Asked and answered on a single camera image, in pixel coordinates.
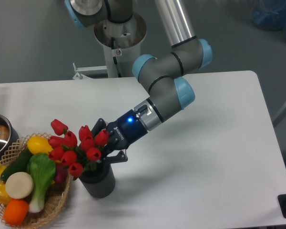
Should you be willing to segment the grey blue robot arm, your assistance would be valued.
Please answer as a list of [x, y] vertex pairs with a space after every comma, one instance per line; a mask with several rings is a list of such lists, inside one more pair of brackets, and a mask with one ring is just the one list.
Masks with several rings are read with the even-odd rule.
[[109, 142], [100, 157], [107, 164], [126, 161], [129, 145], [193, 102], [195, 94], [184, 75], [212, 60], [210, 45], [196, 37], [182, 1], [158, 0], [155, 4], [172, 48], [163, 58], [141, 54], [147, 28], [144, 19], [133, 11], [132, 1], [65, 2], [78, 27], [94, 27], [94, 36], [103, 47], [108, 77], [133, 76], [149, 95], [116, 121], [99, 119], [95, 124], [94, 134], [102, 129], [109, 132]]

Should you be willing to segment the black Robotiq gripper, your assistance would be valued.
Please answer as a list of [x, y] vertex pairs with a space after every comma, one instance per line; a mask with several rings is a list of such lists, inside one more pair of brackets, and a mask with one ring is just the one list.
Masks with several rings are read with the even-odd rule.
[[[122, 163], [128, 161], [126, 149], [135, 141], [147, 134], [147, 130], [136, 117], [134, 110], [129, 110], [114, 122], [106, 122], [99, 118], [91, 130], [95, 138], [102, 130], [109, 132], [107, 145], [101, 150], [101, 161], [106, 164]], [[109, 156], [113, 151], [117, 155]]]

